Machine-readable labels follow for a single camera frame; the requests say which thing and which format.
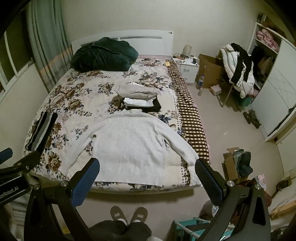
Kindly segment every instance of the bed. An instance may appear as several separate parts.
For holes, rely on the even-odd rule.
[[[45,112],[56,112],[58,118],[47,140],[40,164],[31,174],[42,182],[60,182],[70,179],[82,169],[92,156],[92,142],[79,155],[67,173],[59,170],[69,145],[100,119],[122,111],[120,97],[114,92],[119,81],[135,82],[161,90],[158,100],[160,112],[149,114],[173,128],[200,158],[209,162],[209,151],[202,123],[189,90],[176,64],[170,60],[173,32],[161,30],[128,30],[97,34],[72,42],[75,53],[80,46],[108,36],[128,41],[139,53],[139,58],[127,72],[90,71],[79,73],[70,69],[44,100],[33,119],[23,148],[23,156],[31,152],[32,136]],[[159,193],[179,191],[189,186],[187,163],[178,155],[165,162],[163,185],[95,181],[91,191],[116,193]]]

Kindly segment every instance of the window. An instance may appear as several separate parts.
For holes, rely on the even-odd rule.
[[[27,69],[32,57],[26,12],[21,11],[0,38],[0,102]]]

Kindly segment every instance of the green curtain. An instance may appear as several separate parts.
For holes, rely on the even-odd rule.
[[[34,58],[50,91],[70,69],[72,50],[66,39],[61,0],[32,0],[27,23]]]

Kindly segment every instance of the dark pants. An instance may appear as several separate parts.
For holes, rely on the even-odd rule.
[[[122,221],[105,220],[89,228],[92,235],[99,241],[146,241],[151,230],[142,222],[126,226]]]

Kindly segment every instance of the slipper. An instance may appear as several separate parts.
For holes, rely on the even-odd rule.
[[[145,222],[148,216],[148,211],[145,207],[137,207],[135,212],[133,213],[133,217],[131,218],[131,223],[135,220],[139,220],[141,222]]]
[[[111,217],[114,221],[122,218],[126,221],[126,223],[128,223],[123,211],[120,209],[120,207],[118,206],[113,206],[111,209],[110,209],[110,214],[111,214]]]

